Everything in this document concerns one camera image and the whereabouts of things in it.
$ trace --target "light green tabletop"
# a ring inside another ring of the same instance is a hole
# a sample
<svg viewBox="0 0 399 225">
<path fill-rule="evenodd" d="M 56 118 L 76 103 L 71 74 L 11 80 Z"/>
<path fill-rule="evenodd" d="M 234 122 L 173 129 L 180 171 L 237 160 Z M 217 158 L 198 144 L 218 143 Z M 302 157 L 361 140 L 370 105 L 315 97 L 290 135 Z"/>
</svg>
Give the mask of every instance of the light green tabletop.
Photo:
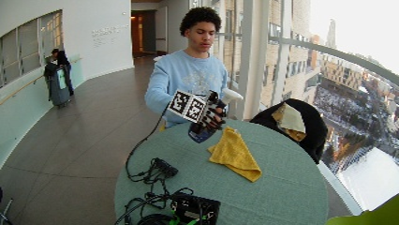
<svg viewBox="0 0 399 225">
<path fill-rule="evenodd" d="M 329 214 L 329 195 L 325 179 L 309 154 L 288 137 L 274 130 L 249 122 L 228 120 L 224 127 L 236 128 L 262 170 L 252 183 L 226 166 L 209 161 L 208 148 L 221 139 L 222 131 L 202 143 L 189 135 L 190 123 L 153 134 L 136 149 L 129 161 L 131 174 L 151 167 L 153 158 L 164 159 L 178 174 L 166 180 L 169 192 L 190 188 L 194 195 L 221 202 L 217 224 L 325 224 Z M 160 185 L 155 186 L 162 193 Z M 132 198 L 144 198 L 151 185 L 132 182 L 125 169 L 115 190 L 115 211 L 120 217 Z M 165 210 L 145 207 L 145 215 Z M 132 212 L 133 224 L 139 211 Z"/>
</svg>

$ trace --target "black chair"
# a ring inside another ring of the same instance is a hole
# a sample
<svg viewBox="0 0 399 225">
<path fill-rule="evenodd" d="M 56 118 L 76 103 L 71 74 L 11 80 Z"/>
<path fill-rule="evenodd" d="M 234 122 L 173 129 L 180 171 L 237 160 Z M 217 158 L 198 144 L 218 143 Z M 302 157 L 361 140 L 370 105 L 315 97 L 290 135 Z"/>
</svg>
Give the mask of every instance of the black chair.
<svg viewBox="0 0 399 225">
<path fill-rule="evenodd" d="M 2 203 L 2 200 L 3 200 L 3 189 L 0 187 L 0 203 Z M 11 203 L 12 203 L 12 199 L 10 200 L 10 203 L 8 203 L 8 206 L 4 210 L 4 213 L 0 212 L 0 222 L 2 222 L 2 224 L 3 224 L 3 222 L 6 222 L 7 224 L 12 225 L 10 219 L 6 216 L 6 214 L 8 213 L 10 207 L 11 207 Z"/>
<path fill-rule="evenodd" d="M 295 141 L 290 135 L 286 134 L 281 128 L 278 128 L 277 122 L 272 116 L 272 114 L 280 109 L 280 107 L 282 107 L 285 103 L 288 103 L 302 115 L 307 136 L 301 142 Z M 277 132 L 286 135 L 306 150 L 315 164 L 319 164 L 327 138 L 327 126 L 321 113 L 310 104 L 307 104 L 307 102 L 290 98 L 266 110 L 261 111 L 252 118 L 250 122 L 272 128 Z"/>
</svg>

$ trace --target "curly hair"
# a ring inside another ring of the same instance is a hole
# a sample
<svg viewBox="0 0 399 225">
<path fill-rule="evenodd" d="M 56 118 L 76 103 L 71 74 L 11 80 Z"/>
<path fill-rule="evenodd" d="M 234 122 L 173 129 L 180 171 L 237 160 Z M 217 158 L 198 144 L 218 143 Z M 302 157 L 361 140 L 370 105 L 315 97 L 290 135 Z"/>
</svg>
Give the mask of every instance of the curly hair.
<svg viewBox="0 0 399 225">
<path fill-rule="evenodd" d="M 182 23 L 180 24 L 181 36 L 185 36 L 186 30 L 200 22 L 213 23 L 216 32 L 220 31 L 222 20 L 216 10 L 210 7 L 194 7 L 189 10 Z"/>
</svg>

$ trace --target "tiled floor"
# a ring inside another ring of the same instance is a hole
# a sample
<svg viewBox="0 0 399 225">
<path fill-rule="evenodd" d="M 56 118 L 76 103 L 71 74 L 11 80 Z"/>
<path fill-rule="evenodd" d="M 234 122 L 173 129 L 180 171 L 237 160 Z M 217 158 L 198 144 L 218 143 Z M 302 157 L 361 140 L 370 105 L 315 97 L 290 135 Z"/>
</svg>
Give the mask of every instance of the tiled floor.
<svg viewBox="0 0 399 225">
<path fill-rule="evenodd" d="M 52 108 L 19 143 L 0 171 L 14 198 L 14 224 L 113 224 L 117 175 L 136 143 L 151 134 L 158 115 L 144 94 L 153 61 L 91 79 L 75 90 L 67 108 Z M 330 216 L 350 212 L 333 189 Z"/>
</svg>

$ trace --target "sky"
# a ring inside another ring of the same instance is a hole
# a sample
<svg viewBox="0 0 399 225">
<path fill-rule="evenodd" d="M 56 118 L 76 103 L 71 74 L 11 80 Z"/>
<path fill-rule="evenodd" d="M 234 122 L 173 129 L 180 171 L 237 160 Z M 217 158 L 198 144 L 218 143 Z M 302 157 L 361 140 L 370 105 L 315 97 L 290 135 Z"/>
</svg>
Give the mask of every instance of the sky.
<svg viewBox="0 0 399 225">
<path fill-rule="evenodd" d="M 310 0 L 310 31 L 326 41 L 334 19 L 337 49 L 370 55 L 399 74 L 398 8 L 395 0 Z"/>
</svg>

